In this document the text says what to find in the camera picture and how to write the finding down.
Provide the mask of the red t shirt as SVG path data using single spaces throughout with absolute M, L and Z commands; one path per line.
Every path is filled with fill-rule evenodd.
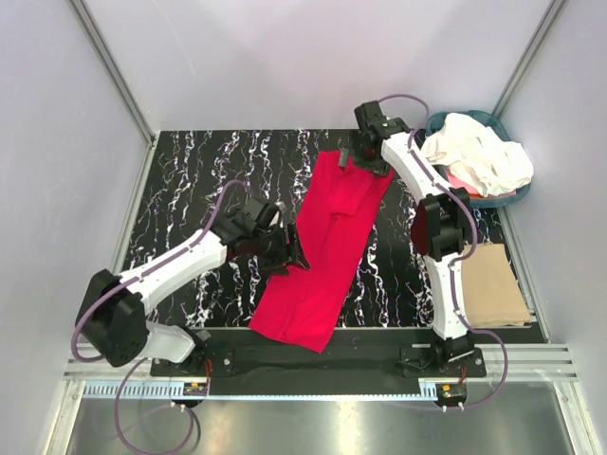
M 336 328 L 394 173 L 378 176 L 339 152 L 322 152 L 297 217 L 307 271 L 272 277 L 249 328 L 269 339 L 322 352 Z

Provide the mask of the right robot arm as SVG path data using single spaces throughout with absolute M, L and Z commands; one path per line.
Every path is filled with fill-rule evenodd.
M 415 131 L 401 118 L 385 116 L 378 100 L 357 106 L 354 115 L 358 130 L 341 151 L 340 166 L 351 161 L 377 176 L 394 172 L 404 182 L 416 203 L 410 240 L 431 282 L 431 344 L 418 355 L 405 355 L 400 364 L 420 373 L 434 369 L 452 375 L 474 351 L 462 279 L 465 243 L 477 242 L 469 193 L 436 170 L 416 145 Z

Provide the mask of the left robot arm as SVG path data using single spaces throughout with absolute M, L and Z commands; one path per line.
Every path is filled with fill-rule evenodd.
M 240 208 L 214 212 L 206 227 L 147 264 L 96 273 L 76 318 L 77 336 L 114 368 L 147 357 L 186 375 L 202 372 L 207 336 L 151 322 L 149 315 L 194 278 L 235 258 L 254 257 L 270 275 L 286 276 L 292 267 L 309 270 L 299 232 L 283 213 L 280 203 L 250 197 Z

